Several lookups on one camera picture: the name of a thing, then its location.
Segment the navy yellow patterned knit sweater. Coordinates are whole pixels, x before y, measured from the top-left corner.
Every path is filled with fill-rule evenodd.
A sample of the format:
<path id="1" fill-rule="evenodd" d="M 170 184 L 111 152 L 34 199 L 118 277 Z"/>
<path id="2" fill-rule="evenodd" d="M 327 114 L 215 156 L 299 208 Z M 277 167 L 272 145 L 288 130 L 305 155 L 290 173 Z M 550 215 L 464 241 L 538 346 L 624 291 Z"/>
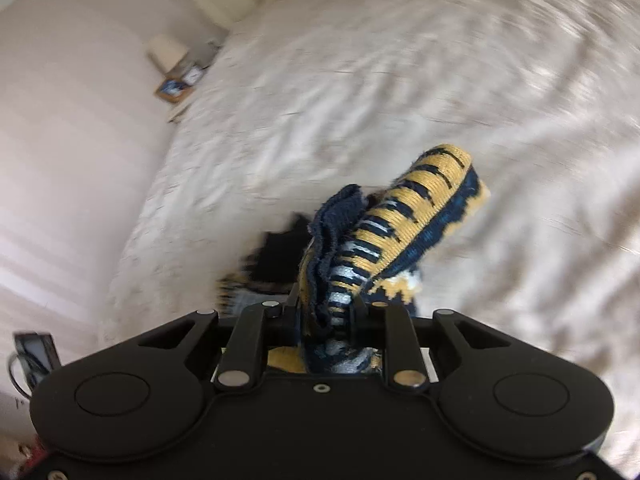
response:
<path id="1" fill-rule="evenodd" d="M 386 190 L 370 195 L 350 184 L 308 218 L 294 214 L 267 232 L 240 270 L 221 278 L 218 310 L 237 316 L 296 290 L 302 328 L 292 349 L 269 364 L 291 373 L 370 373 L 380 352 L 354 341 L 356 303 L 399 306 L 416 314 L 424 255 L 486 200 L 469 153 L 450 144 L 421 154 Z"/>

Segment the left cream nightstand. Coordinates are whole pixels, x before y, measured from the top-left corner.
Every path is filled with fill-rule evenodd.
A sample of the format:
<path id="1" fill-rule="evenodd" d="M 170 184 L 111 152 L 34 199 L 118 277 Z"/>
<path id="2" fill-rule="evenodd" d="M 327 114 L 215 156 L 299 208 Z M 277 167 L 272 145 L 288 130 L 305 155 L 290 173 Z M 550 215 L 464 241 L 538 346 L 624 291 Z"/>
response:
<path id="1" fill-rule="evenodd" d="M 167 121 L 170 124 L 180 124 L 180 122 L 183 121 L 184 115 L 194 103 L 195 99 L 196 95 L 194 93 L 191 93 L 184 99 L 182 99 L 179 103 L 171 107 L 171 110 L 167 115 Z"/>

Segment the white embroidered bedspread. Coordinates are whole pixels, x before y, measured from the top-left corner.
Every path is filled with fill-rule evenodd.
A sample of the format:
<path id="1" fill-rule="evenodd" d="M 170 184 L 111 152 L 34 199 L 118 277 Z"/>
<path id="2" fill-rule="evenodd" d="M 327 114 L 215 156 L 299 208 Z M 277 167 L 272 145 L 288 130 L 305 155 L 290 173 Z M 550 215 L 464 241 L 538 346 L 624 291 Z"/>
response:
<path id="1" fill-rule="evenodd" d="M 428 148 L 489 198 L 422 260 L 446 308 L 590 368 L 639 470 L 639 0 L 267 0 L 235 26 L 122 254 L 99 343 L 217 305 L 263 232 Z"/>

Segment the left cream table lamp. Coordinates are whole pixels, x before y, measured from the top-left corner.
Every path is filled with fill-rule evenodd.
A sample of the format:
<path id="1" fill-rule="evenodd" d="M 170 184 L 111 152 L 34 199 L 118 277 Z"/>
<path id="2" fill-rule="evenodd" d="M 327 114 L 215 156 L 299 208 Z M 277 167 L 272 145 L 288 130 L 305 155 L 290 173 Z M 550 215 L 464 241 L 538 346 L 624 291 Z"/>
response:
<path id="1" fill-rule="evenodd" d="M 159 34 L 148 41 L 146 53 L 163 74 L 168 74 L 188 56 L 189 47 L 174 36 Z"/>

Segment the wooden photo frame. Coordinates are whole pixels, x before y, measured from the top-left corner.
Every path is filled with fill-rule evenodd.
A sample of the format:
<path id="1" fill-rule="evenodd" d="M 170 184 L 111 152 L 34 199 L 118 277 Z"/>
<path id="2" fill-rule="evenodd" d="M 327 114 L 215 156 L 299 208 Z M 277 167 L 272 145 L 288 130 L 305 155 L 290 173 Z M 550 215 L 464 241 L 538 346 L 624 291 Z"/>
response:
<path id="1" fill-rule="evenodd" d="M 181 79 L 166 78 L 155 90 L 154 94 L 171 104 L 181 103 L 193 92 L 194 88 Z"/>

